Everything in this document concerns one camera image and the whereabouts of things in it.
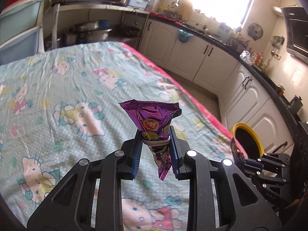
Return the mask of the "dark purple small wrapper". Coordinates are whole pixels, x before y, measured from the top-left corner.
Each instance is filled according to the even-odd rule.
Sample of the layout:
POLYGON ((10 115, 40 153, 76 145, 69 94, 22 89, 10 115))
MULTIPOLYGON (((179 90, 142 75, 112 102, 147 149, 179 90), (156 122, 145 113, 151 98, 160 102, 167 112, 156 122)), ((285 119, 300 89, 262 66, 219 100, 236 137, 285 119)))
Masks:
POLYGON ((241 150, 237 147, 235 138, 231 139, 231 152, 234 163, 237 166, 243 166, 245 164, 245 157, 241 150))

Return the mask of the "purple snack packet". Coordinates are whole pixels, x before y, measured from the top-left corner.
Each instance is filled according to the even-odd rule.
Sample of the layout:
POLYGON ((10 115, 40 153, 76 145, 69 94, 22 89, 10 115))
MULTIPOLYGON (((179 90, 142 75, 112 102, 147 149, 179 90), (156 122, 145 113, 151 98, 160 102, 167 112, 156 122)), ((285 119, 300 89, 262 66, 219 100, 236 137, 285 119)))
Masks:
POLYGON ((141 132, 142 141, 148 146, 158 167, 158 177, 165 180, 172 166, 170 125, 172 119, 182 114, 179 103, 133 99, 121 102, 120 107, 141 132))

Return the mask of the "yellow round trash bin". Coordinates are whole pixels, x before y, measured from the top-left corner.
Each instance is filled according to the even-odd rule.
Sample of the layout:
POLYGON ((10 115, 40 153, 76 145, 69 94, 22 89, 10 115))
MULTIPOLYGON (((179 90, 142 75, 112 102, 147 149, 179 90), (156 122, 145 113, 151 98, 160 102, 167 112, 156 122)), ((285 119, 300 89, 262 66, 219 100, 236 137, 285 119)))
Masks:
POLYGON ((263 156, 264 148, 260 138, 254 130, 245 123, 236 123, 231 128, 231 134, 236 138, 250 159, 258 159, 263 156))

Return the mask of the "white kitchen base cabinets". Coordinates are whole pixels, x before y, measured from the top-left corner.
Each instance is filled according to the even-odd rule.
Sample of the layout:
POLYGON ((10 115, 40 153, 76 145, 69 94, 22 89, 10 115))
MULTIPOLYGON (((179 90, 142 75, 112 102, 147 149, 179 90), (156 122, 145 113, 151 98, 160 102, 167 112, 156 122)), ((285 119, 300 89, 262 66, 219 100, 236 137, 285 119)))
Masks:
POLYGON ((294 147, 285 105, 275 91, 257 77, 252 66, 199 37, 186 43, 178 39, 178 28, 149 19, 144 25, 140 52, 156 65, 208 90, 217 96, 222 124, 249 125, 261 140, 265 152, 288 153, 294 147))

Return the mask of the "dark grey jug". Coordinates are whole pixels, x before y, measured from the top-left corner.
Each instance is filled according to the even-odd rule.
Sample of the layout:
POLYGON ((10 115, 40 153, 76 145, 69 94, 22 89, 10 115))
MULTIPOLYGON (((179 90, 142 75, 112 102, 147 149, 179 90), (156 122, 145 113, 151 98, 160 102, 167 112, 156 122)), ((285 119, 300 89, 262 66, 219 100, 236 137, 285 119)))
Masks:
POLYGON ((303 106, 302 98, 297 95, 295 95, 289 103, 289 109, 293 115, 297 114, 303 106))

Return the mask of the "hello kitty patterned table cloth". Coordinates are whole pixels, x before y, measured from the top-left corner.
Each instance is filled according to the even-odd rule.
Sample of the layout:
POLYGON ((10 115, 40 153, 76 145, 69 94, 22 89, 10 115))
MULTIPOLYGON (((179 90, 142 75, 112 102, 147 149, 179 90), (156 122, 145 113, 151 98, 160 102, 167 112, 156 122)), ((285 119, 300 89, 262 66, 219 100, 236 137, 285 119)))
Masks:
POLYGON ((103 159, 135 137, 120 103, 133 94, 136 63, 105 42, 1 66, 1 196, 22 224, 80 159, 103 159))

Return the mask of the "black range hood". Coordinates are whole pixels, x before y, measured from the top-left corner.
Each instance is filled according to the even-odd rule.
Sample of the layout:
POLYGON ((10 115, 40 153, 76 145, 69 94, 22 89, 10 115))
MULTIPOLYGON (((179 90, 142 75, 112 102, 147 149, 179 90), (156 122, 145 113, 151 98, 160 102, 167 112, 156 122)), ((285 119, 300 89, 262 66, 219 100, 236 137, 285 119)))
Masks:
POLYGON ((303 7, 282 7, 287 32, 287 52, 307 64, 308 17, 303 7))

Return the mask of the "steel cooking pot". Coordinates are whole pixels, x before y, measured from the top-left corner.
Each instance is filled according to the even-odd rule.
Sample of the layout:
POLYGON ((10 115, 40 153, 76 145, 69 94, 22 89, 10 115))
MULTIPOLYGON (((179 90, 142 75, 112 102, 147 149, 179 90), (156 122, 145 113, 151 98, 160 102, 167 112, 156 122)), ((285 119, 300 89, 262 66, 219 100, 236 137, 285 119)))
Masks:
POLYGON ((64 46, 103 42, 111 31, 109 20, 80 23, 70 28, 67 33, 62 34, 62 42, 64 46))

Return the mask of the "blue hanging basket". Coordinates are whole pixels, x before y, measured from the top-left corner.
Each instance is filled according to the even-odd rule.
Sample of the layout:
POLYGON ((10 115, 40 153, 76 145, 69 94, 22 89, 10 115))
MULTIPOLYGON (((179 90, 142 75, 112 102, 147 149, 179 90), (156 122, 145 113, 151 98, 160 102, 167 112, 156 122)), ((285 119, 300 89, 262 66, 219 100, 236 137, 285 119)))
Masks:
POLYGON ((182 29, 178 29, 178 40, 182 43, 187 43, 191 37, 193 37, 194 35, 191 33, 188 33, 182 29))

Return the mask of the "black wok pan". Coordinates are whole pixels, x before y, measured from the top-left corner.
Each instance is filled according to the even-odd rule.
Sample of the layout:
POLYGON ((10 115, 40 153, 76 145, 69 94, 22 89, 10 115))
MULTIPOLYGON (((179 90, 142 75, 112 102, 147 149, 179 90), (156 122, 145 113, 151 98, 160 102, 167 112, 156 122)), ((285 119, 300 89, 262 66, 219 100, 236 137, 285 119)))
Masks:
POLYGON ((136 37, 141 30, 133 26, 118 24, 115 26, 115 31, 118 35, 123 37, 136 37))

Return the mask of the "plastic drawer cabinet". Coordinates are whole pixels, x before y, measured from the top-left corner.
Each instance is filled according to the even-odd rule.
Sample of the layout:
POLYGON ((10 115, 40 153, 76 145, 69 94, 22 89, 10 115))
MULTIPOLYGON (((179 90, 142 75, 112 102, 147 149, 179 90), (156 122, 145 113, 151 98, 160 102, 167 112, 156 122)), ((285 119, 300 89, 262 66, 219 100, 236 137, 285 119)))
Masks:
POLYGON ((1 13, 1 65, 44 52, 43 15, 51 0, 19 0, 1 13))

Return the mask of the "light blue plastic box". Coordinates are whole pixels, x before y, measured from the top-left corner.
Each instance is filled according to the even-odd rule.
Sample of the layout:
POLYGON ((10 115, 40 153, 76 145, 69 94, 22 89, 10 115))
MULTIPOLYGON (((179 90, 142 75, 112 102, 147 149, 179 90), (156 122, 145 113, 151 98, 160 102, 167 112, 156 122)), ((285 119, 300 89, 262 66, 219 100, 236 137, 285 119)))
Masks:
POLYGON ((126 5, 133 8, 145 9, 149 2, 150 0, 127 0, 126 5))

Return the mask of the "round wall decoration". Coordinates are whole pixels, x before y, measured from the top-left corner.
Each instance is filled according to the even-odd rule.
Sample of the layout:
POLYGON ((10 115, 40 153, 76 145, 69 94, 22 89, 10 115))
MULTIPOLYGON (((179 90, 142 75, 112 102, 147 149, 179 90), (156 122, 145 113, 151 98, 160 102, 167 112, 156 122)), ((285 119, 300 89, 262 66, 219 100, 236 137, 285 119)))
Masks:
POLYGON ((263 33, 263 28, 257 23, 250 24, 247 29, 248 36, 251 37, 254 41, 261 39, 263 37, 263 33))

